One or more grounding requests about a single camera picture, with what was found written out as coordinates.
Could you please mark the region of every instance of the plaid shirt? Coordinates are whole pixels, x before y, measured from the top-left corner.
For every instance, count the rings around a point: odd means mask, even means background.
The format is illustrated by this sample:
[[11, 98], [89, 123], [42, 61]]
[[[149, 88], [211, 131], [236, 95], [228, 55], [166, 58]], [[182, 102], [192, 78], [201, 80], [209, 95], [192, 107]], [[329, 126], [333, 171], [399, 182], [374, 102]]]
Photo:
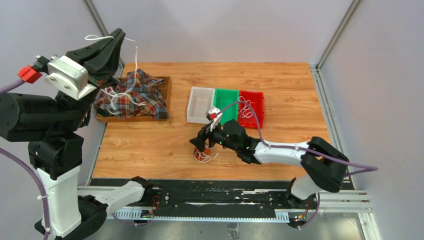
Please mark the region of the plaid shirt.
[[138, 116], [153, 116], [154, 119], [168, 119], [169, 114], [165, 99], [156, 88], [164, 80], [150, 76], [141, 69], [137, 70], [136, 77], [134, 73], [134, 71], [129, 72], [113, 90], [117, 94], [125, 93], [135, 81], [134, 88], [132, 91], [127, 92], [127, 94], [132, 96], [134, 102], [146, 103], [146, 105], [135, 105], [125, 95], [115, 97], [111, 103], [112, 97], [101, 91], [101, 95], [97, 98], [94, 105], [97, 113], [103, 117], [117, 116], [122, 119]]

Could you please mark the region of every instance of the plastic tray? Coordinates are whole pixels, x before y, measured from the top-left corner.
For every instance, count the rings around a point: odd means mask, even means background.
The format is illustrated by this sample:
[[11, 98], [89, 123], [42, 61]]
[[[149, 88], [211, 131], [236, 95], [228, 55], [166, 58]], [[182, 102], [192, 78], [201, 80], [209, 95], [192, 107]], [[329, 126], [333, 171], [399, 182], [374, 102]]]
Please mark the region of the plastic tray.
[[190, 99], [187, 107], [187, 122], [195, 124], [208, 124], [206, 113], [214, 103], [215, 88], [191, 87]]
[[[220, 110], [224, 109], [226, 106], [234, 103], [239, 99], [239, 91], [238, 90], [229, 90], [229, 89], [220, 89], [217, 88], [215, 90], [215, 99], [213, 100], [213, 105]], [[239, 104], [234, 104], [229, 109], [227, 109], [221, 118], [221, 124], [225, 124], [226, 122], [234, 119], [237, 121], [237, 116], [239, 112]]]
[[[240, 91], [240, 96], [243, 97], [246, 101], [251, 101], [251, 106], [254, 109], [254, 112], [257, 115], [257, 119], [259, 120], [260, 128], [262, 128], [262, 125], [264, 123], [264, 116], [265, 116], [265, 110], [264, 110], [264, 93], [259, 91]], [[245, 127], [245, 128], [258, 128], [258, 125], [256, 124], [255, 117], [249, 117], [249, 118], [242, 118], [240, 111], [245, 105], [240, 103], [238, 107], [238, 123]]]

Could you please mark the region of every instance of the wooden box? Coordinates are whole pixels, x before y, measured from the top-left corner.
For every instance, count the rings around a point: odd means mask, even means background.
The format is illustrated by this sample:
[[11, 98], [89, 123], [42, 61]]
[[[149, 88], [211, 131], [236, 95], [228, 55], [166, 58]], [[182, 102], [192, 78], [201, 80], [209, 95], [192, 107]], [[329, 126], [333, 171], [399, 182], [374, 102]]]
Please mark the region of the wooden box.
[[[170, 101], [171, 101], [171, 90], [172, 82], [170, 76], [158, 76], [158, 78], [163, 79], [163, 83], [157, 86], [157, 90], [162, 94], [163, 98], [166, 100], [166, 108], [168, 109], [168, 114], [170, 115]], [[102, 123], [124, 123], [124, 122], [151, 122], [151, 121], [167, 121], [168, 119], [153, 119], [152, 116], [133, 116], [128, 119], [122, 119], [117, 116], [100, 116], [97, 115], [96, 119]]]

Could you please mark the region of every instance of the white bin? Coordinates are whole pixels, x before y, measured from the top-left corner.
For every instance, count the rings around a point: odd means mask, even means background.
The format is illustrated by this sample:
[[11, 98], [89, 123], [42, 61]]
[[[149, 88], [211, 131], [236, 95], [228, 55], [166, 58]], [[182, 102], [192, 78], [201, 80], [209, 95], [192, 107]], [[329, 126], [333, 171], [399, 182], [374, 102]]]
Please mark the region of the white bin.
[[187, 123], [208, 124], [206, 113], [214, 104], [215, 88], [191, 87], [187, 107]]

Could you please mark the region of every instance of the wooden tabletop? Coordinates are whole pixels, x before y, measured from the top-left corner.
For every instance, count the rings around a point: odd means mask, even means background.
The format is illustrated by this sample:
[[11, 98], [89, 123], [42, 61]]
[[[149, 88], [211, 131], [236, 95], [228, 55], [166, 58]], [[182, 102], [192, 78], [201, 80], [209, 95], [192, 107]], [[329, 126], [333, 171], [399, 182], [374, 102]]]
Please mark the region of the wooden tabletop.
[[[198, 163], [189, 139], [202, 124], [187, 123], [192, 86], [258, 91], [264, 94], [265, 140], [298, 143], [319, 136], [329, 141], [307, 63], [172, 62], [139, 63], [152, 76], [170, 76], [168, 121], [112, 122], [104, 134], [93, 178], [291, 180], [305, 171], [285, 164], [246, 164], [235, 152], [214, 146], [207, 163]], [[124, 74], [133, 71], [127, 63]], [[246, 129], [258, 137], [256, 129]]]

